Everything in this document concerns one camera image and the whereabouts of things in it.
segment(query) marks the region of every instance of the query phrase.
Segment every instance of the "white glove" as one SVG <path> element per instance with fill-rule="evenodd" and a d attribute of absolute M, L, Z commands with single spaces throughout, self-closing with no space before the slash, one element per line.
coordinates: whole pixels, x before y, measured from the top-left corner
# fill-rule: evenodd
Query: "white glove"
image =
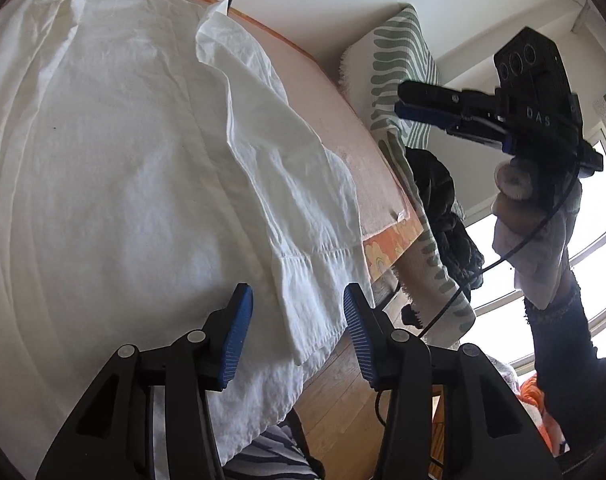
<path fill-rule="evenodd" d="M 536 168 L 513 158 L 499 164 L 494 181 L 500 193 L 492 205 L 498 219 L 492 248 L 500 256 L 516 247 L 545 218 L 530 199 L 537 189 Z M 581 183 L 574 184 L 568 199 L 541 232 L 508 259 L 514 267 L 514 287 L 543 310 L 554 299 L 563 273 L 570 266 L 568 242 L 581 204 Z"/>

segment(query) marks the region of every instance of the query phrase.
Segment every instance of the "camera lens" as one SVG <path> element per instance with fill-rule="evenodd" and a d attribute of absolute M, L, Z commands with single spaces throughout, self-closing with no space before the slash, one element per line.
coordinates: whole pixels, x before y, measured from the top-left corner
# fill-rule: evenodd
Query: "camera lens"
<path fill-rule="evenodd" d="M 523 48 L 523 57 L 525 57 L 526 62 L 528 62 L 531 65 L 533 65 L 534 62 L 537 60 L 537 53 L 536 53 L 534 47 L 531 46 L 531 44 L 528 43 Z"/>
<path fill-rule="evenodd" d="M 507 65 L 505 63 L 501 63 L 499 65 L 499 77 L 501 78 L 501 81 L 505 81 L 509 75 L 510 71 L 508 70 Z"/>
<path fill-rule="evenodd" d="M 521 60 L 521 56 L 519 56 L 516 52 L 510 54 L 510 68 L 512 69 L 512 73 L 514 75 L 519 75 L 523 72 L 523 61 Z"/>

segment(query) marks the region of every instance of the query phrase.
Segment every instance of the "person's arm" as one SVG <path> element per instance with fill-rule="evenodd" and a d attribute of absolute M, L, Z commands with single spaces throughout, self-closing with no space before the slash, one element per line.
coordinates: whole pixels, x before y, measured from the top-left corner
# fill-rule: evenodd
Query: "person's arm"
<path fill-rule="evenodd" d="M 538 387 L 573 452 L 593 449 L 606 435 L 606 359 L 597 359 L 580 288 L 564 273 L 553 302 L 539 310 L 527 299 Z"/>

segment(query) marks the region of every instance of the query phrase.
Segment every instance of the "white sheet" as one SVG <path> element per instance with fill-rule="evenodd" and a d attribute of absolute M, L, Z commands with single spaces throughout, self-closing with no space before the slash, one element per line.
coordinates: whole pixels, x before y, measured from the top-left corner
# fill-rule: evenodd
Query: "white sheet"
<path fill-rule="evenodd" d="M 247 282 L 237 376 L 209 397 L 227 461 L 336 344 L 345 285 L 371 294 L 349 172 L 217 9 L 0 13 L 0 446 L 27 478 L 118 346 L 168 345 Z"/>

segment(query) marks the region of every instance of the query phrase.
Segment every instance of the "silver screw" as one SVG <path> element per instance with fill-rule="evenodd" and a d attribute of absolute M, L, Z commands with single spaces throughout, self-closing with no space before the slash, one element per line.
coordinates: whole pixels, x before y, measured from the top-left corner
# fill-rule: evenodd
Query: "silver screw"
<path fill-rule="evenodd" d="M 480 348 L 472 343 L 465 343 L 461 349 L 463 353 L 469 357 L 476 357 L 481 353 Z"/>
<path fill-rule="evenodd" d="M 127 358 L 134 354 L 134 350 L 135 348 L 132 345 L 123 345 L 116 353 L 118 354 L 118 357 Z"/>
<path fill-rule="evenodd" d="M 190 343 L 200 343 L 205 341 L 205 332 L 203 332 L 203 330 L 192 330 L 187 335 L 187 341 Z"/>
<path fill-rule="evenodd" d="M 410 339 L 410 334 L 406 330 L 397 328 L 396 330 L 392 331 L 390 337 L 393 341 L 396 341 L 398 343 L 405 343 L 408 339 Z"/>

